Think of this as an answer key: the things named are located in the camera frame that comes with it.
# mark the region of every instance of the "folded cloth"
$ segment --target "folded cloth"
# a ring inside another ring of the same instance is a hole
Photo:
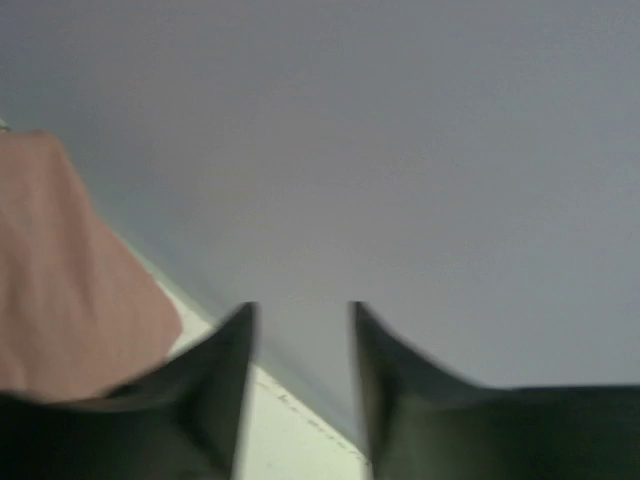
[[[50,133],[0,133],[0,390],[100,395],[164,361],[181,322],[92,209]]]

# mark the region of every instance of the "white strip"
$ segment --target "white strip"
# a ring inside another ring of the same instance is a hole
[[[212,327],[203,320],[202,310],[183,292],[148,262],[141,260],[173,301],[182,318],[184,331],[172,349],[172,355],[175,355],[209,333]],[[254,365],[250,378],[245,408],[247,416],[237,457],[237,478],[364,478],[365,459],[352,444],[262,368]]]

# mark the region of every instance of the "gray background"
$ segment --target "gray background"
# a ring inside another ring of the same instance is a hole
[[[346,302],[498,385],[640,377],[640,3],[7,1],[0,113],[354,438]]]

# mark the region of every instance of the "pink towel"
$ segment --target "pink towel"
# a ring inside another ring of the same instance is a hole
[[[92,209],[62,144],[0,133],[0,390],[99,395],[162,362],[181,329]]]

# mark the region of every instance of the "gray surface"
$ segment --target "gray surface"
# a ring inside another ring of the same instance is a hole
[[[5,1],[0,111],[353,433],[346,301],[498,385],[637,381],[640,3]]]

